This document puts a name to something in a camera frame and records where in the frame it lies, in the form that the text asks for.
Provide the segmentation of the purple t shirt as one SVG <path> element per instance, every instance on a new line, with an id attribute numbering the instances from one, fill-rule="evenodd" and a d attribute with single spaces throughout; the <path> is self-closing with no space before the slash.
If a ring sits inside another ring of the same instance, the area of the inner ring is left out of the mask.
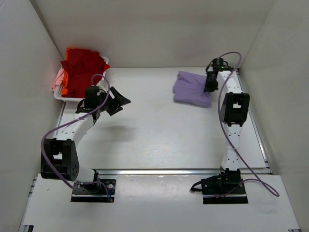
<path id="1" fill-rule="evenodd" d="M 172 87 L 173 100 L 203 108 L 211 108 L 210 93 L 204 92 L 206 76 L 179 71 Z"/>

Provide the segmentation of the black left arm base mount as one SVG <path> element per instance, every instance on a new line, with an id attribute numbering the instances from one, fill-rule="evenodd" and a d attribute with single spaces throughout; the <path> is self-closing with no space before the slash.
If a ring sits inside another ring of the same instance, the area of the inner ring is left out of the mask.
<path id="1" fill-rule="evenodd" d="M 114 203 L 116 192 L 116 175 L 98 174 L 97 178 L 102 184 L 82 185 L 74 183 L 75 189 L 71 194 L 74 203 Z"/>

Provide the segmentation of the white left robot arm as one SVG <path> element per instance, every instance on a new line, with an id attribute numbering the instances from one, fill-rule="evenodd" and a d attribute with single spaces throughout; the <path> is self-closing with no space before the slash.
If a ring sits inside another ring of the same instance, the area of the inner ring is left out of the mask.
<path id="1" fill-rule="evenodd" d="M 98 121 L 102 112 L 113 116 L 130 102 L 114 87 L 107 90 L 98 86 L 87 87 L 85 98 L 78 103 L 73 120 L 55 128 L 55 137 L 49 139 L 45 135 L 42 138 L 41 177 L 62 180 L 72 189 L 72 183 L 75 182 L 84 185 L 89 192 L 98 191 L 101 186 L 98 173 L 94 169 L 80 166 L 76 147 Z"/>

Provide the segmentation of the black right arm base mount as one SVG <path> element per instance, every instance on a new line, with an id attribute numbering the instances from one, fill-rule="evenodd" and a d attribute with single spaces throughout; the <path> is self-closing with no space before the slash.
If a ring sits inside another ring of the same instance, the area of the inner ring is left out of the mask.
<path id="1" fill-rule="evenodd" d="M 240 169 L 225 169 L 220 174 L 194 183 L 190 192 L 201 192 L 203 204 L 247 204 L 248 198 Z"/>

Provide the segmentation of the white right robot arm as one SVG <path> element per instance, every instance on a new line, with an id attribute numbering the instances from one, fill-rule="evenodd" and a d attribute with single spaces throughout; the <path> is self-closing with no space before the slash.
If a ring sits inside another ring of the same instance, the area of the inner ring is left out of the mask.
<path id="1" fill-rule="evenodd" d="M 216 177 L 216 187 L 228 193 L 241 182 L 239 166 L 239 140 L 248 116 L 250 95 L 244 93 L 232 77 L 234 69 L 223 58 L 215 58 L 206 67 L 204 92 L 219 90 L 218 116 L 227 138 L 227 150 L 221 163 L 221 173 Z"/>

